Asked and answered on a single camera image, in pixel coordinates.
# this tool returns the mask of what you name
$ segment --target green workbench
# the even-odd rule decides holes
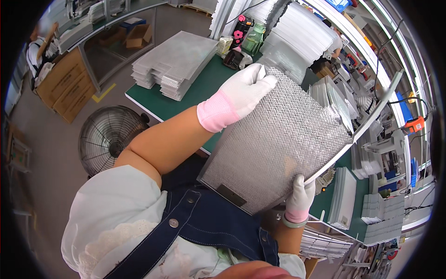
[[[256,61],[261,54],[254,57]],[[180,112],[195,106],[204,100],[208,99],[229,77],[235,73],[228,67],[222,64],[222,59],[219,56],[214,56],[206,65],[203,71],[198,75],[197,79],[191,85],[187,93],[184,95],[181,102],[177,102],[171,98],[165,97],[160,92],[160,86],[155,84],[152,89],[146,89],[139,85],[133,85],[125,95],[135,104],[140,106],[143,110],[151,114],[159,121],[165,121]],[[307,91],[310,84],[317,82],[319,78],[309,69],[307,69],[301,87]],[[222,133],[216,133],[208,142],[206,142],[202,149],[210,154],[220,139]],[[335,167],[347,167],[351,170],[351,155],[348,150],[335,164]],[[361,212],[363,205],[363,197],[368,194],[368,179],[357,180],[355,206],[353,209],[353,216],[350,224],[350,229],[341,231],[349,235],[353,239],[358,237],[359,241],[364,241],[365,231],[367,225],[361,220]],[[321,216],[322,210],[325,210],[323,222],[327,222],[330,213],[331,199],[333,196],[333,185],[326,188],[324,192],[315,196],[313,205],[310,208],[310,214],[315,218]]]

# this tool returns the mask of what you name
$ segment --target gloved hand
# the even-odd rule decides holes
[[[254,110],[277,84],[273,75],[257,80],[262,65],[256,63],[230,77],[209,99],[198,104],[200,124],[209,132],[220,132]]]
[[[304,186],[304,176],[296,175],[293,181],[293,194],[286,200],[284,218],[285,225],[298,228],[308,221],[308,211],[314,200],[316,184],[313,180]]]

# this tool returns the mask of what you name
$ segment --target aluminum mesh filter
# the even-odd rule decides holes
[[[321,107],[277,68],[265,69],[277,86],[227,128],[200,175],[209,187],[223,184],[244,199],[240,208],[249,214],[283,201],[296,174],[312,176],[352,142],[333,107]]]

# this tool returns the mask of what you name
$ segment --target white blouse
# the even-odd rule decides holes
[[[132,166],[98,173],[78,191],[62,237],[62,256],[82,279],[102,279],[160,222],[167,192]],[[220,258],[217,249],[177,237],[149,278],[213,277],[232,264],[247,262],[230,251]],[[303,261],[279,253],[280,267],[305,278]]]

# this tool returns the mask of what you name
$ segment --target orange tool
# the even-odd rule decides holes
[[[401,130],[403,131],[404,135],[418,132],[419,130],[424,128],[424,122],[425,120],[423,116],[420,115],[418,118],[407,121],[406,125],[404,125],[404,127],[401,127]]]

